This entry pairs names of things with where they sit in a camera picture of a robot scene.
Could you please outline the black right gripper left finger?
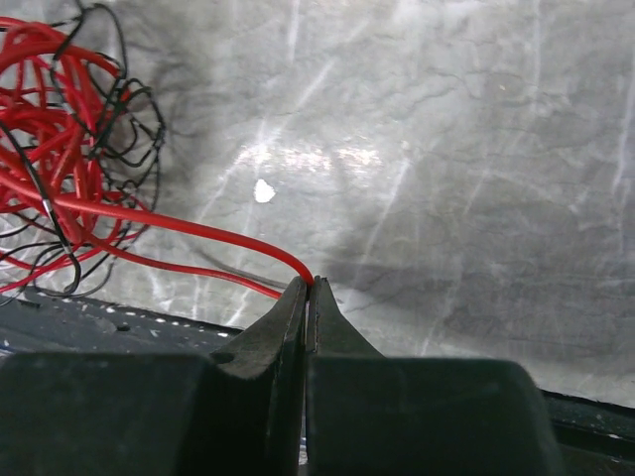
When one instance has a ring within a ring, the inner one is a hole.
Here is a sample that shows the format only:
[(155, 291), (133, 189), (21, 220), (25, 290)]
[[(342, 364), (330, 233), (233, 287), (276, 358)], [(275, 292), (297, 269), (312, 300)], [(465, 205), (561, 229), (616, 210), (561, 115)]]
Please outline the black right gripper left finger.
[(222, 475), (298, 473), (307, 297), (308, 285), (293, 279), (265, 315), (210, 354)]

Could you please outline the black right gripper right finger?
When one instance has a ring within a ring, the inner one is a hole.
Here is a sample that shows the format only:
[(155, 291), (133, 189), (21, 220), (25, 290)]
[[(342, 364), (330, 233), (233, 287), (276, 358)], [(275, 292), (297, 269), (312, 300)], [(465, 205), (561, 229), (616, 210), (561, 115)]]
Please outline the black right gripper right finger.
[(367, 468), (362, 392), (368, 368), (384, 359), (343, 315), (328, 279), (315, 278), (307, 323), (306, 431), (310, 475)]

